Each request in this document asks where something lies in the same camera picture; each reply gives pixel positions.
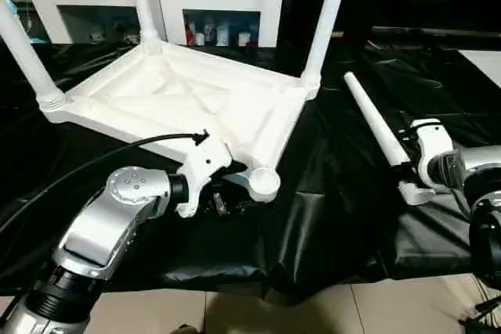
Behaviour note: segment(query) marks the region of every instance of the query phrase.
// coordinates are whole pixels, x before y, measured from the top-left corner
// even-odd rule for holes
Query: black plastic sheet
[[[64,89],[128,51],[111,45],[37,49]],[[292,51],[204,51],[287,74],[298,75],[302,67]],[[74,124],[50,124],[6,48],[0,57],[6,93],[0,98],[1,224],[49,182],[122,144]],[[255,204],[225,184],[223,197],[235,208],[229,217],[203,205],[189,220],[166,214],[145,223],[110,289],[215,290],[289,303],[341,282],[469,271],[468,210],[452,196],[421,207],[402,202],[342,80],[349,70],[395,130],[417,117],[437,117],[462,145],[501,142],[501,90],[459,53],[331,46],[323,86],[306,104],[281,159],[276,201]],[[409,145],[409,152],[416,156],[416,147]],[[13,293],[31,278],[88,197],[124,165],[177,167],[138,149],[54,189],[0,234],[0,293]]]

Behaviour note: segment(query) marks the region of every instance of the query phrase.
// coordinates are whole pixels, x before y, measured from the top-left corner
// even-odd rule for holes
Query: tile floor
[[[0,298],[0,310],[8,301]],[[110,293],[86,334],[168,334],[183,323],[207,334],[459,334],[457,319],[481,301],[470,275],[333,286],[297,307],[224,293]]]

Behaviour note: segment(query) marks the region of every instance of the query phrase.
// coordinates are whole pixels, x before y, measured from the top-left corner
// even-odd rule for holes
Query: white bracket
[[[413,121],[411,127],[418,127],[416,134],[421,149],[421,159],[417,165],[417,171],[421,180],[439,192],[447,192],[449,189],[442,184],[434,183],[428,173],[428,164],[433,158],[454,150],[449,133],[438,123],[440,123],[439,119],[418,119]]]
[[[231,162],[232,156],[228,148],[214,136],[206,138],[188,154],[185,163],[178,169],[178,174],[185,175],[189,191],[188,202],[180,203],[176,209],[181,217],[195,215],[204,186],[211,181],[211,176],[216,171],[229,167]]]

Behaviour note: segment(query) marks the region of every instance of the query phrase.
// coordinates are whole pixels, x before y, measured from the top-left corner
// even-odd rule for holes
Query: white table top
[[[501,88],[501,51],[461,50],[460,52]]]

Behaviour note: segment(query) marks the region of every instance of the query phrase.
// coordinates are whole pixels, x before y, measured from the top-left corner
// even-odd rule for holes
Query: white pipe
[[[35,91],[40,108],[48,110],[63,105],[64,93],[56,87],[41,63],[21,22],[11,13],[7,0],[0,0],[0,36]]]
[[[333,32],[340,5],[341,0],[323,0],[322,11],[316,25],[308,61],[301,75],[304,85],[311,89],[308,99],[315,98],[320,88],[323,60],[326,57],[330,36]]]
[[[159,39],[153,22],[149,1],[135,0],[135,9],[138,13],[139,26],[141,27],[141,41],[146,42]]]
[[[366,91],[363,90],[355,75],[352,72],[346,73],[344,81],[346,81],[346,84],[350,88],[355,101],[359,105],[367,124],[373,132],[381,150],[383,150],[384,156],[390,166],[398,166],[410,162],[410,158],[404,148],[390,127],[388,127],[388,124],[384,121],[384,118],[374,106]],[[419,188],[411,181],[400,181],[398,183],[398,190],[409,205],[420,205],[432,200],[434,197],[433,189]]]

